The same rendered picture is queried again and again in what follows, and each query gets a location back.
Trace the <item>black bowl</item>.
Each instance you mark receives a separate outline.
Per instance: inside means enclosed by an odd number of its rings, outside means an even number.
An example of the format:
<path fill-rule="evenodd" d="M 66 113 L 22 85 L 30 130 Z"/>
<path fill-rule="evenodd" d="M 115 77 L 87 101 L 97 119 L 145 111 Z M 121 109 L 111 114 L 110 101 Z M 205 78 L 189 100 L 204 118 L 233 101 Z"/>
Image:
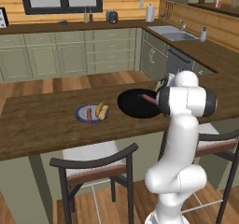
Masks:
<path fill-rule="evenodd" d="M 147 89 L 130 89 L 122 92 L 118 97 L 119 109 L 126 115 L 137 119 L 149 119 L 160 114 L 160 110 L 153 103 L 147 101 L 143 94 L 155 99 L 156 92 Z"/>

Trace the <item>grey steel sink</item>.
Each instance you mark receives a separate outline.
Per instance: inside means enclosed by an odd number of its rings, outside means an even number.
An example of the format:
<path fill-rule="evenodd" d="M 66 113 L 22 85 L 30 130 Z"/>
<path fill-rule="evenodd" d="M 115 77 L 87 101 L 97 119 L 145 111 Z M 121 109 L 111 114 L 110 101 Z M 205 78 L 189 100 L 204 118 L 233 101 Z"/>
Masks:
<path fill-rule="evenodd" d="M 167 38 L 170 41 L 183 41 L 183 40 L 198 40 L 199 37 L 192 35 L 186 31 L 181 31 L 179 28 L 176 28 L 171 25 L 166 26 L 149 26 L 148 29 L 151 31 L 162 35 L 164 38 Z"/>

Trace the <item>white paper towel roll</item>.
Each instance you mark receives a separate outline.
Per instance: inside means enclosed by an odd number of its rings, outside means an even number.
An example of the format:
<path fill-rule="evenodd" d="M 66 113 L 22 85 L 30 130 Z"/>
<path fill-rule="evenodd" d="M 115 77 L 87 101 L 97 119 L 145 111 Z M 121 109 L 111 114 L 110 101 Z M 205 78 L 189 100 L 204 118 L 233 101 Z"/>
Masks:
<path fill-rule="evenodd" d="M 154 21 L 154 16 L 155 16 L 155 7 L 149 4 L 146 8 L 146 21 L 147 22 Z"/>

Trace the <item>black chair with white seat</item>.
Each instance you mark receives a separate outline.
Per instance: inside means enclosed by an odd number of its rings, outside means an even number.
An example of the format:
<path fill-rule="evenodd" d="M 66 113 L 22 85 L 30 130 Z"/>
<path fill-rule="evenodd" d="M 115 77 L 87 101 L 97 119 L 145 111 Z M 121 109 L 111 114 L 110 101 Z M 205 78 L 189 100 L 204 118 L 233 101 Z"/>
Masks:
<path fill-rule="evenodd" d="M 116 201 L 115 183 L 127 189 L 129 224 L 134 224 L 133 153 L 138 145 L 133 143 L 118 150 L 115 141 L 84 147 L 68 148 L 63 159 L 52 158 L 49 165 L 59 171 L 63 197 L 65 224 L 72 224 L 75 212 L 75 195 L 84 183 L 109 178 L 112 202 Z"/>
<path fill-rule="evenodd" d="M 236 140 L 237 136 L 239 136 L 239 129 L 228 133 L 199 133 L 199 141 L 205 142 L 205 145 L 198 147 L 196 157 L 214 154 L 232 163 L 216 224 L 221 224 L 239 163 L 239 140 Z"/>

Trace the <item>rail with hanging tools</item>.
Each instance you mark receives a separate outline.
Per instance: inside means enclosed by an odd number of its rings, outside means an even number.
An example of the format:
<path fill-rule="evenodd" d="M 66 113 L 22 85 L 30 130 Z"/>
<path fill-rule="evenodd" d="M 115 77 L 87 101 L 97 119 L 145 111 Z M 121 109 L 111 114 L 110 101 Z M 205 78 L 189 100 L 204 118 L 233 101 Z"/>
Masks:
<path fill-rule="evenodd" d="M 165 18 L 167 20 L 169 20 L 171 18 L 172 13 L 173 13 L 174 4 L 175 4 L 175 2 L 173 2 L 173 1 L 166 1 L 165 2 L 165 10 L 161 14 L 161 16 L 163 18 Z"/>

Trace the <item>green base cupboard run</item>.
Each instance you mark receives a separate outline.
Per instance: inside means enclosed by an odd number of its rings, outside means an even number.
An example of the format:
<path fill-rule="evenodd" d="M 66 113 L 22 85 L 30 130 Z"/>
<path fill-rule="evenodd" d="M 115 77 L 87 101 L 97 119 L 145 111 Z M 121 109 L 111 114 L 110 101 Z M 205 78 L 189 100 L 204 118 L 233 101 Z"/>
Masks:
<path fill-rule="evenodd" d="M 0 83 L 135 70 L 137 28 L 0 35 Z"/>

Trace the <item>blue rimmed plate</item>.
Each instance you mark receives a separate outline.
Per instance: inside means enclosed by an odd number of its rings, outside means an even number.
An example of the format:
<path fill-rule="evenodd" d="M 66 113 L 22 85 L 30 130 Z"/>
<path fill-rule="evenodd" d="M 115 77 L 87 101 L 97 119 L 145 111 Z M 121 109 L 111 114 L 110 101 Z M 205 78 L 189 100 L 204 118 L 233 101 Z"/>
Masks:
<path fill-rule="evenodd" d="M 75 112 L 76 119 L 83 123 L 101 122 L 101 120 L 95 116 L 96 107 L 97 107 L 97 104 L 86 104 L 86 105 L 82 105 L 82 106 L 78 107 Z M 91 121 L 88 121 L 88 115 L 87 115 L 89 108 L 91 109 Z"/>

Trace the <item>yellow hot dog bun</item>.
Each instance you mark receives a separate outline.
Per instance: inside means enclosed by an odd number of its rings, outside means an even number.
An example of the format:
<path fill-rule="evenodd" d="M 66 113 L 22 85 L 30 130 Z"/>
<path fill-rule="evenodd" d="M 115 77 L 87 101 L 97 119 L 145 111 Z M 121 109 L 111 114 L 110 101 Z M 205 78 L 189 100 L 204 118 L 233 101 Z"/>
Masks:
<path fill-rule="evenodd" d="M 95 109 L 95 117 L 103 120 L 106 115 L 106 111 L 108 110 L 108 106 L 100 103 Z"/>

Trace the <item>dark grey dishwasher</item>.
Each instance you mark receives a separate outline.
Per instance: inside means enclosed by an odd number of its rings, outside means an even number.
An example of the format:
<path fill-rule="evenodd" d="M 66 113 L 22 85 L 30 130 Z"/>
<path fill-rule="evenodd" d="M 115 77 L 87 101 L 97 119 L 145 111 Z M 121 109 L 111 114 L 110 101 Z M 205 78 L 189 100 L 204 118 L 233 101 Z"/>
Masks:
<path fill-rule="evenodd" d="M 192 70 L 192 67 L 193 59 L 172 47 L 168 48 L 167 71 L 169 73 L 175 75 L 180 70 Z"/>

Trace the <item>green cupboard under sink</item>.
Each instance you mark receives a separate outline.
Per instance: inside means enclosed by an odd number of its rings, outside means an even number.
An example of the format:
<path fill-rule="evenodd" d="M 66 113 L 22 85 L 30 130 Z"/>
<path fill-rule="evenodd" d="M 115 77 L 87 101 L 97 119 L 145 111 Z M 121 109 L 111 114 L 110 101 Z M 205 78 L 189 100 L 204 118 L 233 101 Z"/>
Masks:
<path fill-rule="evenodd" d="M 159 81 L 167 73 L 168 45 L 146 31 L 142 35 L 141 70 L 151 79 Z"/>

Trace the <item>black small appliance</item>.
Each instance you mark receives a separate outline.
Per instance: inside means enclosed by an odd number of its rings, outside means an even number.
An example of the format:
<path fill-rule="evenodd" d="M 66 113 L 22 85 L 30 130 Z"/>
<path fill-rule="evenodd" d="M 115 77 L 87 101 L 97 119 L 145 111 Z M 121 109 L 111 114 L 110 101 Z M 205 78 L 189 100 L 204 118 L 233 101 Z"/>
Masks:
<path fill-rule="evenodd" d="M 105 17 L 109 23 L 116 24 L 118 22 L 118 12 L 113 9 L 108 9 Z"/>

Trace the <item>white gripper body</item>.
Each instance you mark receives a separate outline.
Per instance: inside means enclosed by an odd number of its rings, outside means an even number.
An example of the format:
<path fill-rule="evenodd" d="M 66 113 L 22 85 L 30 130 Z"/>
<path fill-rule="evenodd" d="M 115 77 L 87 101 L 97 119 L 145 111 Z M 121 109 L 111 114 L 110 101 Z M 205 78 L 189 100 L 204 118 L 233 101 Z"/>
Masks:
<path fill-rule="evenodd" d="M 166 77 L 164 77 L 157 83 L 155 92 L 158 92 L 160 89 L 164 87 L 170 87 L 174 77 L 175 77 L 174 74 L 168 73 Z"/>

